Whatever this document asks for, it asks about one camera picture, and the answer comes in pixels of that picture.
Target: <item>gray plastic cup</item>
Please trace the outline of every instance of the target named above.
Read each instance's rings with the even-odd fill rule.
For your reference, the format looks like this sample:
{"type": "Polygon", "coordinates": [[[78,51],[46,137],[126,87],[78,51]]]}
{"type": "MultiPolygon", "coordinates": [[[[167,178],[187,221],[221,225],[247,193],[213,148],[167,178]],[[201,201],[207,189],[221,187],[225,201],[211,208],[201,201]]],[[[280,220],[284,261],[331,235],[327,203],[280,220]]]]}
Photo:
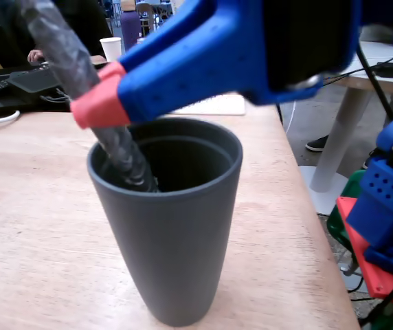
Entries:
{"type": "Polygon", "coordinates": [[[221,126],[165,118],[130,127],[161,192],[119,187],[96,144],[87,165],[129,272],[150,312],[172,327],[210,308],[223,267],[243,150],[221,126]]]}

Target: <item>person's hand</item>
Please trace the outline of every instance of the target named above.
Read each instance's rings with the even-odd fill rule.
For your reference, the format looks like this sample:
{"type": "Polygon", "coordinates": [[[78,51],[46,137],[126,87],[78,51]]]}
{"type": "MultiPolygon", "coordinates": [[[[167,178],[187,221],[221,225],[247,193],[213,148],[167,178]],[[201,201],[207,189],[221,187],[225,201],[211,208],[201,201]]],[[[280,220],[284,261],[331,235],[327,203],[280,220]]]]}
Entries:
{"type": "Polygon", "coordinates": [[[31,50],[29,56],[27,56],[29,62],[37,62],[40,58],[44,58],[44,55],[39,49],[31,50]]]}

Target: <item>black shoe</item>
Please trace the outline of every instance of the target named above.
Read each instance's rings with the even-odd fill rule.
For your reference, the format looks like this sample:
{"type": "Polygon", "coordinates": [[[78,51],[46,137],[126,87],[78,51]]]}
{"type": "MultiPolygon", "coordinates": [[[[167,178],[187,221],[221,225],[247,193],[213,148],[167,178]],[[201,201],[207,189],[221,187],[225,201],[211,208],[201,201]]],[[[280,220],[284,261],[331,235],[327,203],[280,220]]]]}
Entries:
{"type": "Polygon", "coordinates": [[[380,156],[380,155],[384,155],[384,152],[378,148],[375,148],[374,150],[372,150],[369,153],[369,157],[367,158],[367,160],[364,161],[363,165],[361,166],[362,169],[367,170],[369,167],[369,163],[372,160],[372,158],[376,157],[376,156],[380,156]]]}
{"type": "Polygon", "coordinates": [[[315,153],[321,153],[323,149],[325,149],[326,141],[328,141],[328,135],[321,137],[320,139],[308,142],[305,145],[305,148],[315,153]]]}

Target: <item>desk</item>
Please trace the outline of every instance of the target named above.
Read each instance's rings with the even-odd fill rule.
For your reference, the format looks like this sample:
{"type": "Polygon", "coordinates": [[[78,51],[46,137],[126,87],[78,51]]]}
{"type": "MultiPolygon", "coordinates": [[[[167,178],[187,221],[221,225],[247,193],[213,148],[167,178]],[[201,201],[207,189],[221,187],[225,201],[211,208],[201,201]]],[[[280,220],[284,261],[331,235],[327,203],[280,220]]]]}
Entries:
{"type": "MultiPolygon", "coordinates": [[[[275,109],[198,116],[231,129],[244,162],[223,272],[204,319],[184,329],[358,329],[275,109]]],[[[0,329],[171,329],[125,267],[69,113],[0,127],[0,329]]]]}
{"type": "MultiPolygon", "coordinates": [[[[393,57],[393,45],[384,43],[361,42],[361,48],[369,65],[386,61],[393,57]]],[[[357,55],[351,65],[342,73],[361,69],[357,55]]],[[[385,93],[393,94],[393,78],[377,77],[385,93]]],[[[348,89],[341,103],[335,123],[329,134],[325,149],[320,156],[317,167],[301,166],[300,170],[306,185],[309,187],[317,213],[329,215],[335,206],[335,201],[343,191],[348,181],[337,169],[348,148],[355,127],[357,127],[363,113],[373,95],[374,88],[364,71],[341,79],[336,84],[346,86],[348,89]]]]}

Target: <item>black monitor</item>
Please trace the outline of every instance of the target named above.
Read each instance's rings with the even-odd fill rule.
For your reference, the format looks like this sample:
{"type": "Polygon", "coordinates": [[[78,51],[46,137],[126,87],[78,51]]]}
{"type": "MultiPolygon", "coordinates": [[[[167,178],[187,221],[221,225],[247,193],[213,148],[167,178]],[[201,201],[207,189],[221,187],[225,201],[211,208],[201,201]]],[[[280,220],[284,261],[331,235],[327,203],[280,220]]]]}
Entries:
{"type": "Polygon", "coordinates": [[[30,65],[27,58],[20,51],[16,43],[9,38],[5,30],[0,26],[0,65],[9,67],[21,67],[30,65]]]}

